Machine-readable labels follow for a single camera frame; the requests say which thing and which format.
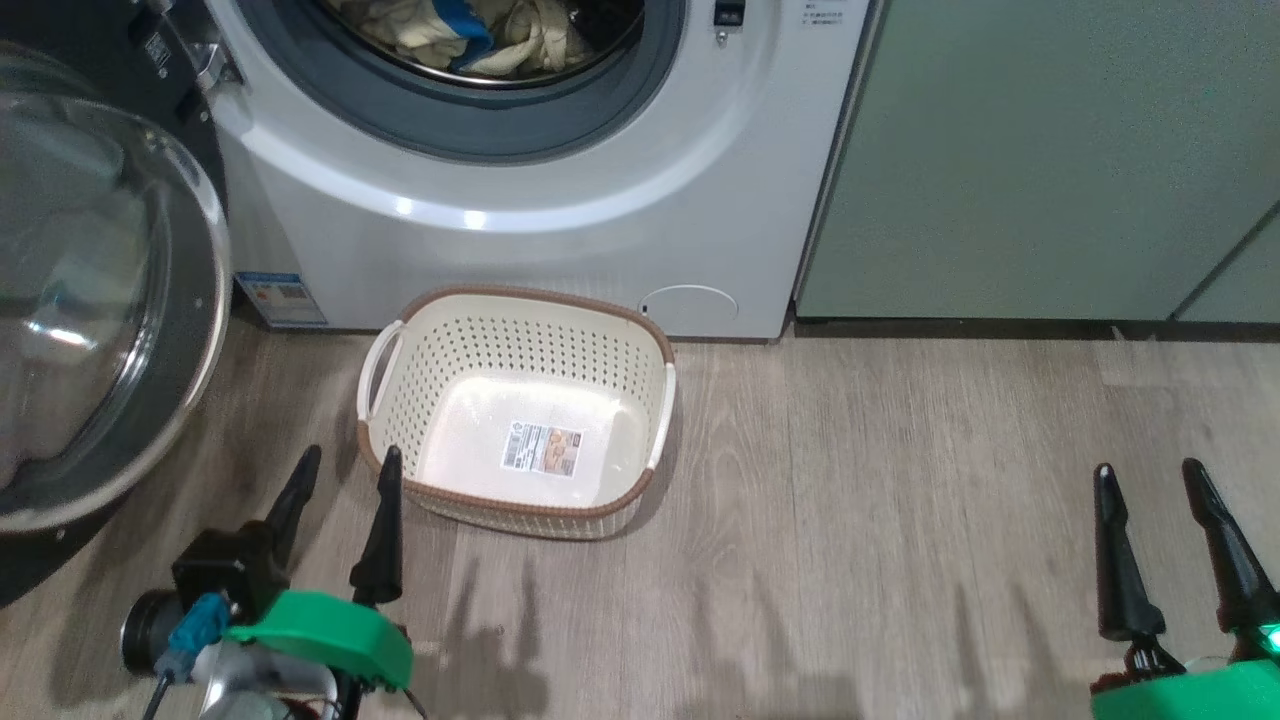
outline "wooden floor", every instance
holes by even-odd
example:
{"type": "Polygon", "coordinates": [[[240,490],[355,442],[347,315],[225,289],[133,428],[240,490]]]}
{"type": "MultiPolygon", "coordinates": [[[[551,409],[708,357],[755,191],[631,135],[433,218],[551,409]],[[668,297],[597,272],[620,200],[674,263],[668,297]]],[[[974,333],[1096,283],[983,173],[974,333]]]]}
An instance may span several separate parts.
{"type": "MultiPolygon", "coordinates": [[[[371,340],[233,323],[175,450],[0,611],[0,716],[137,717],[151,688],[115,651],[129,605],[198,529],[261,514],[311,442],[294,587],[347,596],[375,506],[353,416],[371,340]]],[[[623,537],[530,541],[406,506],[389,612],[433,717],[1088,717],[1124,651],[1096,634],[1103,460],[1183,660],[1230,647],[1183,456],[1280,574],[1280,346],[785,338],[682,343],[677,366],[673,436],[623,537]]],[[[197,702],[178,689],[161,716],[197,702]]],[[[362,715],[412,716],[399,697],[362,715]]]]}

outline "white washing machine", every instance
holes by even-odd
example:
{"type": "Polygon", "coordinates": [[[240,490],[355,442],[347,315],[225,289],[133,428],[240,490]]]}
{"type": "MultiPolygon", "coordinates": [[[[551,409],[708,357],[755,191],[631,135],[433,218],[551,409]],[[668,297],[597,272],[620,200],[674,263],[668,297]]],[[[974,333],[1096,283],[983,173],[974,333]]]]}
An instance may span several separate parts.
{"type": "Polygon", "coordinates": [[[212,104],[233,265],[268,322],[380,328],[498,283],[777,337],[867,3],[643,5],[600,61],[495,87],[415,72],[317,0],[210,0],[242,77],[212,104]]]}

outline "white plastic basket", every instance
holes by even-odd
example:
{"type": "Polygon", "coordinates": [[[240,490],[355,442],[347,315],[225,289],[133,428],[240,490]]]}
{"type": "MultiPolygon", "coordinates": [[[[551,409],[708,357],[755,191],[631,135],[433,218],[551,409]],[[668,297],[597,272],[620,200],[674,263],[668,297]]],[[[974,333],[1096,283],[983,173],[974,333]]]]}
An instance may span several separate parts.
{"type": "Polygon", "coordinates": [[[361,454],[376,471],[399,446],[406,495],[428,510],[590,539],[635,515],[675,400],[671,343],[643,315],[458,287],[416,300],[378,336],[356,414],[361,454]]]}

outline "cabinet door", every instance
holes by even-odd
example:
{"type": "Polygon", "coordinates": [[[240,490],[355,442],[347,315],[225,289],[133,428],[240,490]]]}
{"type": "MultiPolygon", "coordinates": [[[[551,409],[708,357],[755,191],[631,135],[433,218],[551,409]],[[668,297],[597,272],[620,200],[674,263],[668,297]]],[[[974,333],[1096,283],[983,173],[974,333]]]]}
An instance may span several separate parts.
{"type": "Polygon", "coordinates": [[[1280,323],[1280,219],[1272,217],[1179,319],[1280,323]]]}
{"type": "Polygon", "coordinates": [[[1162,319],[1280,196],[1274,3],[888,1],[803,318],[1162,319]]]}

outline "washing machine door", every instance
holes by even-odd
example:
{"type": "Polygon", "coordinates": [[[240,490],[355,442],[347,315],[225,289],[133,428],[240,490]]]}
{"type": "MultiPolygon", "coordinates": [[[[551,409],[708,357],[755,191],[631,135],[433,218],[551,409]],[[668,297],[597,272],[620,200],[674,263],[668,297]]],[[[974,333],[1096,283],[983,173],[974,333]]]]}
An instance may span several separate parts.
{"type": "Polygon", "coordinates": [[[147,4],[0,8],[0,606],[163,456],[221,346],[198,55],[147,4]]]}

